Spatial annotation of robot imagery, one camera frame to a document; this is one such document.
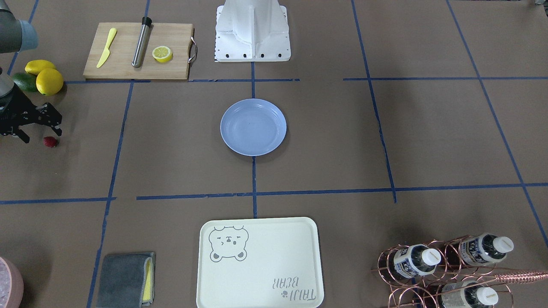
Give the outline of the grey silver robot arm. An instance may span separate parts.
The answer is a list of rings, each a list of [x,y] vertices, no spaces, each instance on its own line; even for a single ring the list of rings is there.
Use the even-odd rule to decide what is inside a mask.
[[[0,11],[0,52],[6,54],[35,49],[39,39],[33,25],[26,20],[16,19],[3,0],[0,2]],[[45,125],[57,136],[62,135],[62,115],[53,105],[46,103],[37,107],[4,70],[1,70],[0,83],[1,135],[15,136],[29,143],[29,136],[21,130],[22,126],[28,124]]]

